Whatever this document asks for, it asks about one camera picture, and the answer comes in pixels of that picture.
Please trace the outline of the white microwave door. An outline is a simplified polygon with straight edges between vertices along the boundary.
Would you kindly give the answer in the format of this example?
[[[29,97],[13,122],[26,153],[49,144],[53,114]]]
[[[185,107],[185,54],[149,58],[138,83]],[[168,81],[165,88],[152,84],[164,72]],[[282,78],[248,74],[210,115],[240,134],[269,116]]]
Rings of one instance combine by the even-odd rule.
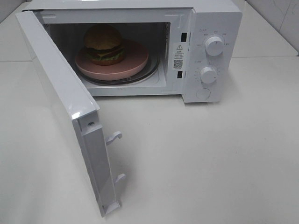
[[[77,139],[101,216],[120,207],[115,185],[125,174],[112,177],[107,146],[122,138],[120,131],[105,137],[100,107],[32,11],[16,14],[35,70],[64,137]]]

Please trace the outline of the burger with lettuce and cheese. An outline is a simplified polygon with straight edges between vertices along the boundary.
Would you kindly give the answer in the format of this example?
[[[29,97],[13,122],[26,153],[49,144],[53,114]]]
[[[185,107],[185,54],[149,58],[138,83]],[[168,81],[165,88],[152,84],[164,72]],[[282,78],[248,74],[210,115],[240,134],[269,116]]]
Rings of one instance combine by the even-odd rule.
[[[120,32],[107,24],[90,27],[84,35],[84,47],[86,57],[101,66],[117,64],[126,56]]]

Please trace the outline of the white microwave knob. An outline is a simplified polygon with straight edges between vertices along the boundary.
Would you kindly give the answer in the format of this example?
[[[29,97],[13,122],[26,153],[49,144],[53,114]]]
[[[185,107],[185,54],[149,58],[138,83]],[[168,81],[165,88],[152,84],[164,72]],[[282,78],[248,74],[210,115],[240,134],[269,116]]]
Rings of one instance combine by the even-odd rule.
[[[217,72],[213,67],[204,67],[200,72],[202,83],[211,84],[217,78]]]
[[[223,52],[225,41],[219,35],[212,35],[205,40],[204,45],[209,56],[218,56]]]

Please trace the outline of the round white door button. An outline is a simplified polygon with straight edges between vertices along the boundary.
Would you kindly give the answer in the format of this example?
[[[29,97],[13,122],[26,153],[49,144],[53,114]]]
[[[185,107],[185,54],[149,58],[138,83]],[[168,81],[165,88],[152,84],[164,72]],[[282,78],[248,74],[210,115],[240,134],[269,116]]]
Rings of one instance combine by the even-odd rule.
[[[210,97],[210,90],[207,88],[203,88],[197,91],[196,97],[200,100],[207,100]]]

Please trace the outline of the glass microwave turntable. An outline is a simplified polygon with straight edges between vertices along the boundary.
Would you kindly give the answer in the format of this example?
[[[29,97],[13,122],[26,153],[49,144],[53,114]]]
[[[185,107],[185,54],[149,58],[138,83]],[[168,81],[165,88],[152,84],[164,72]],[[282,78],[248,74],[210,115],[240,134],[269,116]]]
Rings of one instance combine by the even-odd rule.
[[[80,76],[83,79],[87,80],[88,82],[94,83],[96,85],[116,86],[116,85],[136,84],[140,81],[146,80],[147,78],[151,77],[158,69],[159,63],[160,60],[158,56],[150,56],[145,67],[140,72],[128,78],[123,78],[123,79],[113,80],[113,81],[104,81],[104,80],[97,80],[94,78],[90,78],[84,75],[82,72],[80,73]]]

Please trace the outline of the pink round plate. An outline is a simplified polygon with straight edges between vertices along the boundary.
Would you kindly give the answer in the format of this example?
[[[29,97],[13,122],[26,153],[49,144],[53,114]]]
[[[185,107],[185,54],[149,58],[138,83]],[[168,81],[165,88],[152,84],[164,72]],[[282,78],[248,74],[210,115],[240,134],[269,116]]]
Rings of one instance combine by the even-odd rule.
[[[97,65],[87,59],[85,51],[81,49],[75,56],[75,64],[78,69],[87,77],[114,81],[131,77],[140,72],[149,59],[149,51],[147,48],[132,40],[123,40],[125,49],[125,58],[113,65]]]

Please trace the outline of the white microwave oven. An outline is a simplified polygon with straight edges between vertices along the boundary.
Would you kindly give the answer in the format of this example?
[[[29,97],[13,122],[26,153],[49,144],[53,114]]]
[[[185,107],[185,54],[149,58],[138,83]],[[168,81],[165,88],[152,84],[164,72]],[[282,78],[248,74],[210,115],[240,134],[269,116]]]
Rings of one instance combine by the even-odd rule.
[[[24,11],[38,16],[92,96],[180,95],[185,103],[220,100],[242,18],[230,0],[34,0]],[[83,79],[74,56],[83,46],[85,31],[102,23],[117,28],[124,39],[143,44],[150,56],[158,56],[156,72],[128,85],[96,85]],[[205,50],[205,40],[212,35],[225,41],[218,56]],[[211,84],[201,81],[204,67],[217,72]],[[211,92],[207,100],[196,97],[203,88]]]

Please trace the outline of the upper white microwave knob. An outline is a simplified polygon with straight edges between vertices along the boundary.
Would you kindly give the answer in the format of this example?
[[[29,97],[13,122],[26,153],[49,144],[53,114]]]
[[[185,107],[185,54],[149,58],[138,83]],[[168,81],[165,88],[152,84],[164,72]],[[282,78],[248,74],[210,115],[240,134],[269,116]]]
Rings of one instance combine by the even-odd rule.
[[[218,56],[223,52],[225,41],[219,35],[212,35],[205,40],[204,45],[209,56]]]

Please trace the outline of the lower white microwave knob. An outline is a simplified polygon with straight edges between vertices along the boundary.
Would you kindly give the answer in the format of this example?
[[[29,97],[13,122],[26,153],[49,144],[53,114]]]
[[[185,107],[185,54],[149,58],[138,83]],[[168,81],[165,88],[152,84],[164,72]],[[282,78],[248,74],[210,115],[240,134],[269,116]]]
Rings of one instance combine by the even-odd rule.
[[[217,72],[213,67],[204,67],[200,72],[202,83],[211,84],[217,78]]]

